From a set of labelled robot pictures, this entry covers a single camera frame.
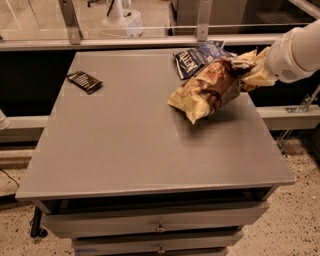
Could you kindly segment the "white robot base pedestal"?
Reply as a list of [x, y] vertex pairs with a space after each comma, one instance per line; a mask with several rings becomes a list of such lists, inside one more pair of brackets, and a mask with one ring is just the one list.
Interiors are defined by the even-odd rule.
[[131, 9], [131, 0], [110, 0], [100, 32], [106, 37], [139, 37], [143, 32], [141, 13]]

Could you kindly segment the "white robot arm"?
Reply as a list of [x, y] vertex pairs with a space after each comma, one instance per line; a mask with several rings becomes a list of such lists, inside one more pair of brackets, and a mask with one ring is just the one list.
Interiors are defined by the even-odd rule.
[[320, 69], [320, 20], [284, 33], [259, 54], [252, 51], [240, 58], [255, 64], [240, 77], [243, 91], [308, 78]]

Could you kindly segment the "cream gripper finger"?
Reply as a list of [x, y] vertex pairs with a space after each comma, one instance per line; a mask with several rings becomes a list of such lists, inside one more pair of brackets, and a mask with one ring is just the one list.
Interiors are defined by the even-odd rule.
[[257, 50], [252, 50], [250, 52], [243, 53], [231, 60], [231, 66], [233, 69], [251, 69], [256, 65], [254, 62], [257, 56]]

